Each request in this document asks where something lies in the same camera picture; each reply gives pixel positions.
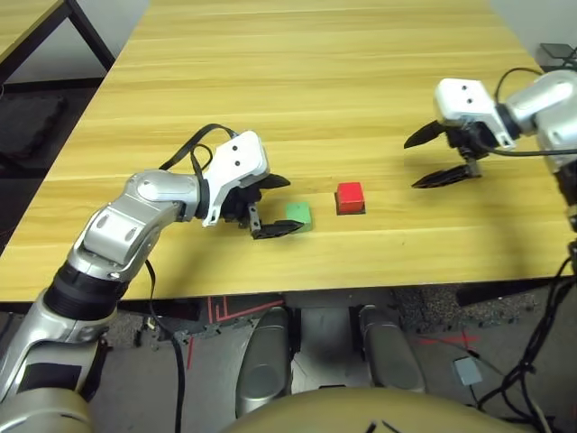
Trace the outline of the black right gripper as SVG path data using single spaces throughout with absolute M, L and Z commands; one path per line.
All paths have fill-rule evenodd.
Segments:
M 412 133 L 406 139 L 403 148 L 408 149 L 429 143 L 446 132 L 449 146 L 457 150 L 464 164 L 425 175 L 411 185 L 413 189 L 441 188 L 481 175 L 478 160 L 487 157 L 488 149 L 495 147 L 492 132 L 482 123 L 469 124 L 461 128 L 446 126 L 434 120 Z

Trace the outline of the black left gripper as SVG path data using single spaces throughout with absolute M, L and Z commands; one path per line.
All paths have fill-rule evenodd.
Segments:
M 272 173 L 261 180 L 261 189 L 280 189 L 289 185 L 288 179 Z M 226 223 L 236 223 L 241 229 L 250 229 L 254 240 L 282 237 L 304 226 L 295 220 L 279 220 L 273 224 L 262 225 L 256 207 L 260 200 L 261 190 L 257 184 L 233 188 L 221 206 L 220 217 Z

